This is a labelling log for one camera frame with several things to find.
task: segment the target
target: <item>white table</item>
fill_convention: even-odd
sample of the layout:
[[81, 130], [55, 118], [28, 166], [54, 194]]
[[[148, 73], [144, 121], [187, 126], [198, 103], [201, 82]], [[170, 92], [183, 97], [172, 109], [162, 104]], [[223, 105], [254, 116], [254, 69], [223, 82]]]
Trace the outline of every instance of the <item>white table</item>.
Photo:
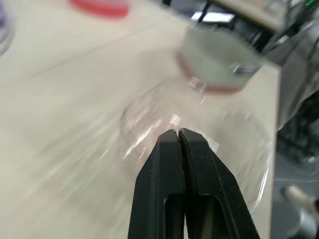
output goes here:
[[[115, 188], [132, 195], [134, 181], [108, 159], [83, 155], [94, 152], [96, 125], [109, 123], [101, 116], [180, 75], [172, 57], [164, 65], [158, 59], [179, 46], [188, 23], [143, 0], [117, 21], [85, 15], [64, 0], [10, 4], [17, 32], [0, 58], [0, 237], [126, 238], [132, 197]], [[267, 64], [238, 94], [264, 125], [273, 151], [279, 75]], [[73, 161], [63, 160], [71, 154]], [[252, 215], [262, 239], [269, 238], [272, 179], [271, 165]], [[113, 198], [103, 190], [113, 190]]]

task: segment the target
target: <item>purple object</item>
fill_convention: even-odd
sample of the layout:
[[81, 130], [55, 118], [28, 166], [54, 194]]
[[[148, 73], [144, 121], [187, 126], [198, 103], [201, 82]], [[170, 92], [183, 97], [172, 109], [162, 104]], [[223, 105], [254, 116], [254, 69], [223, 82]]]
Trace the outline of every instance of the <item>purple object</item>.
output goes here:
[[0, 4], [0, 28], [5, 26], [6, 15], [3, 6]]

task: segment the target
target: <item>red lid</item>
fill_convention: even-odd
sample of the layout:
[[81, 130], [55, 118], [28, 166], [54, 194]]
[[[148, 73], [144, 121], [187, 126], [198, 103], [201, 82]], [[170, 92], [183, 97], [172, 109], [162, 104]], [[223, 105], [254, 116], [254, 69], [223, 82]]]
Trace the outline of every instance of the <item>red lid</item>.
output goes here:
[[114, 7], [100, 5], [94, 1], [87, 0], [70, 0], [76, 6], [92, 12], [97, 15], [111, 16], [111, 17], [125, 17], [129, 13], [129, 6]]

